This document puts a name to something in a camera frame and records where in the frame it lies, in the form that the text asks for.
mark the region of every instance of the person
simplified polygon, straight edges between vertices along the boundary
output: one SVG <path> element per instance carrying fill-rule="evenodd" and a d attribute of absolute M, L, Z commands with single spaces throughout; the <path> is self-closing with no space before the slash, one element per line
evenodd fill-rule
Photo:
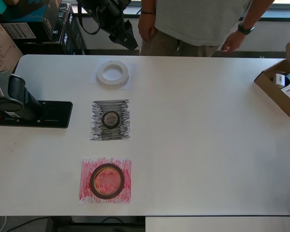
<path fill-rule="evenodd" d="M 141 0 L 141 56 L 210 57 L 222 44 L 224 53 L 239 48 L 274 0 Z"/>

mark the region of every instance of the white table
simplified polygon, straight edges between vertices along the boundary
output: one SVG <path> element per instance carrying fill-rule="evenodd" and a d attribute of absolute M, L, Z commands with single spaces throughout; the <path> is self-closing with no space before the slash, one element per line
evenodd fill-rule
<path fill-rule="evenodd" d="M 290 118 L 253 83 L 277 59 L 113 57 L 130 91 L 89 84 L 99 56 L 24 56 L 65 129 L 0 127 L 0 215 L 290 215 Z M 130 99 L 131 139 L 91 141 L 91 102 Z M 78 204 L 85 157 L 131 157 L 130 204 Z"/>

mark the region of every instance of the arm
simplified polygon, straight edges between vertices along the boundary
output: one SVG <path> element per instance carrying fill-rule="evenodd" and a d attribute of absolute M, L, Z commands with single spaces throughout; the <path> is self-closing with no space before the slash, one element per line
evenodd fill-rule
<path fill-rule="evenodd" d="M 156 0 L 142 0 L 141 5 L 143 12 L 154 12 Z M 154 14 L 141 13 L 138 28 L 143 40 L 150 42 L 151 38 L 156 34 L 155 21 L 156 16 Z"/>
<path fill-rule="evenodd" d="M 251 29 L 273 2 L 274 0 L 252 0 L 243 20 L 244 29 Z M 228 36 L 221 50 L 226 53 L 231 53 L 240 47 L 245 37 L 245 34 L 236 29 Z"/>

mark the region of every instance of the hand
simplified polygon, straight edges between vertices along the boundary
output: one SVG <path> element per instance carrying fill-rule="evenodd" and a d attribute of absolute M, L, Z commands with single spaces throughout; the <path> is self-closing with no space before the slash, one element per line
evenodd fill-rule
<path fill-rule="evenodd" d="M 156 16 L 154 14 L 141 14 L 139 19 L 139 33 L 143 40 L 150 42 L 156 34 L 155 28 Z"/>
<path fill-rule="evenodd" d="M 221 48 L 221 51 L 224 53 L 231 53 L 240 47 L 245 37 L 246 35 L 244 33 L 236 29 L 228 36 L 226 42 L 224 42 Z"/>

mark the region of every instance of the black tape roll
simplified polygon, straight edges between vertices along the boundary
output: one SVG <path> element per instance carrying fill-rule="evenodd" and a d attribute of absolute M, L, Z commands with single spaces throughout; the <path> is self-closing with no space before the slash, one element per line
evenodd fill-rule
<path fill-rule="evenodd" d="M 101 194 L 95 186 L 95 180 L 96 180 L 98 174 L 106 169 L 114 169 L 115 171 L 117 171 L 119 173 L 119 177 L 120 177 L 120 185 L 119 185 L 118 189 L 114 193 L 111 193 L 111 194 Z M 117 196 L 118 194 L 120 194 L 120 192 L 124 188 L 124 184 L 125 184 L 125 177 L 124 177 L 122 170 L 112 163 L 105 163 L 105 164 L 102 164 L 99 167 L 97 167 L 93 171 L 93 173 L 91 174 L 90 183 L 89 183 L 92 193 L 96 197 L 99 197 L 99 198 L 105 199 L 105 200 L 112 199 L 115 196 Z"/>
<path fill-rule="evenodd" d="M 118 127 L 119 123 L 120 123 L 120 118 L 119 118 L 119 115 L 118 115 L 117 112 L 115 112 L 115 111 L 109 111 L 109 112 L 107 112 L 107 113 L 105 113 L 103 115 L 102 124 L 106 128 L 108 128 L 108 129 L 114 129 L 114 128 Z"/>

